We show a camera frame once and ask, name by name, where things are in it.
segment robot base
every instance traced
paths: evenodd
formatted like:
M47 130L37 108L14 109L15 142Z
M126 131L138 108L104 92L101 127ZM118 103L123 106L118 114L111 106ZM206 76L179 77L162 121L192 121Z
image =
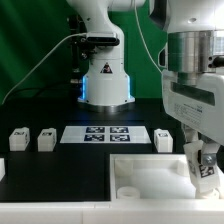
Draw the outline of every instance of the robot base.
M126 104L122 105L116 105L116 106L99 106L99 105L92 105L88 104L86 102L83 102L81 100L78 100L78 105L80 108L98 112L98 113L117 113L125 110L132 110L134 109L134 101L128 102Z

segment black label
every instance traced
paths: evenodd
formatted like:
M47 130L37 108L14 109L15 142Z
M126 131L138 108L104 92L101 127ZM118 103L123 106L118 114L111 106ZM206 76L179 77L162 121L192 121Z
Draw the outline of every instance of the black label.
M104 135L85 135L85 142L103 142Z
M105 128L104 127L87 127L86 133L104 133Z
M110 135L111 142L130 142L129 135Z
M127 127L111 127L110 133L129 133Z

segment white block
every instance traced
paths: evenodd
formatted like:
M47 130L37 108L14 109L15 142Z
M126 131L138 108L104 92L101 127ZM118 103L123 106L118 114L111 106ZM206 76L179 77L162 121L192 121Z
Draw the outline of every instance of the white block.
M121 187L117 190L117 198L119 199L138 199L140 198L140 192L134 187Z
M172 152L173 138L169 131L157 129L154 131L154 143L158 152Z
M29 128L17 128L9 137L10 151L25 151L30 142Z
M43 129L37 139L39 152L52 152L57 141L57 132L54 128Z
M187 157L191 183L198 192L206 193L211 189L220 187L220 179L217 165L205 167L198 163L198 151L202 149L203 141L199 140L184 145Z
M0 181L5 176L5 162L3 158L0 158Z

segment silver metal part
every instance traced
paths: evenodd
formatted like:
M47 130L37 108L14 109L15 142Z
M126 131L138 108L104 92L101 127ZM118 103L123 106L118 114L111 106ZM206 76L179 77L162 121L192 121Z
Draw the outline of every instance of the silver metal part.
M134 108L134 103L126 103L119 106L95 106L88 103L79 102L81 108L87 109L89 111L94 111L97 113L114 114L125 110L132 110Z
M198 76L215 72L214 56L224 55L224 31L170 33L168 70L177 72L177 82L196 85Z
M181 123L181 129L184 133L186 143L198 141L198 132L196 130L183 123Z
M203 146L201 149L201 164L203 166L214 166L217 163L216 154L220 148L220 144L212 139L202 136Z

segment white box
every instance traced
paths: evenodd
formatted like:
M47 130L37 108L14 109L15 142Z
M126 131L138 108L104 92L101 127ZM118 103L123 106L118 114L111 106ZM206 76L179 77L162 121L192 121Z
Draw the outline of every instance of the white box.
M169 131L157 129L154 131L154 143L158 152L172 152L173 138Z
M30 142L29 128L17 128L9 137L10 151L25 151Z
M39 152L52 152L57 141L56 129L43 129L37 139Z

